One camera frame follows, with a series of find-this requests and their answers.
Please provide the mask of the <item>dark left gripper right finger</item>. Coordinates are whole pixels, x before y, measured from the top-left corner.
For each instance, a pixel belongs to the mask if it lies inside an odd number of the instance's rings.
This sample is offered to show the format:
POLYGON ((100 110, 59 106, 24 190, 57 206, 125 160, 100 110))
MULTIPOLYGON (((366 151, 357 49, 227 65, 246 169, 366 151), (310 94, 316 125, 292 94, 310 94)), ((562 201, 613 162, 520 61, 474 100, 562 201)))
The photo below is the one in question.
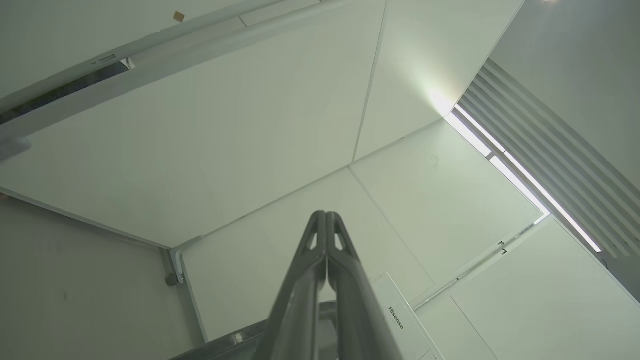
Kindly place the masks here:
POLYGON ((327 213, 327 270, 336 292, 337 354, 340 360, 400 360, 371 282, 345 222, 327 213))

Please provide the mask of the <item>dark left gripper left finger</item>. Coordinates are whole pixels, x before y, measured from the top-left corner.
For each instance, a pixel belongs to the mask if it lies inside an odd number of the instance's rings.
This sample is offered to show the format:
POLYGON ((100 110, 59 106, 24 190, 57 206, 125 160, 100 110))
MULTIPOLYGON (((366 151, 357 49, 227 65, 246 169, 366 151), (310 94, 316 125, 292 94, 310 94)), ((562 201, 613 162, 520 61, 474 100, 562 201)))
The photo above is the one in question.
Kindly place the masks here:
POLYGON ((327 212, 311 214, 256 347, 256 360, 317 360, 319 293, 327 279, 327 212))

